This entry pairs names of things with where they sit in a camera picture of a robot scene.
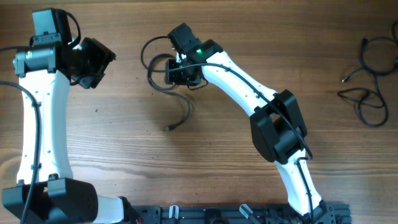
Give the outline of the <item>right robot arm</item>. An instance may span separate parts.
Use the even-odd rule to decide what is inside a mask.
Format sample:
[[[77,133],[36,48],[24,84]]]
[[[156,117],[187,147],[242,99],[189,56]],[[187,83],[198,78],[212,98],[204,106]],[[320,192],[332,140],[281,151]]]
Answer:
[[[307,128],[293,93],[262,85],[219,44],[200,41],[185,23],[167,38],[177,57],[167,63],[166,82],[195,86],[204,80],[223,90],[249,116],[254,147],[275,164],[296,218],[302,223],[333,223],[335,216],[315,189],[307,166],[313,154],[305,142]]]

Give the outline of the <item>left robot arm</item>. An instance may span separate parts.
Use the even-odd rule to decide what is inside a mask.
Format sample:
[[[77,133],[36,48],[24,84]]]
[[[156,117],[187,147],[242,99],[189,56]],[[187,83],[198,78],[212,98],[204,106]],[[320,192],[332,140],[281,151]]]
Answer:
[[[125,198],[100,196],[74,179],[66,134],[70,88],[97,87],[116,56],[96,39],[73,37],[67,11],[41,9],[32,17],[35,34],[16,47],[13,61],[24,105],[22,160],[2,204],[21,223],[124,223]]]

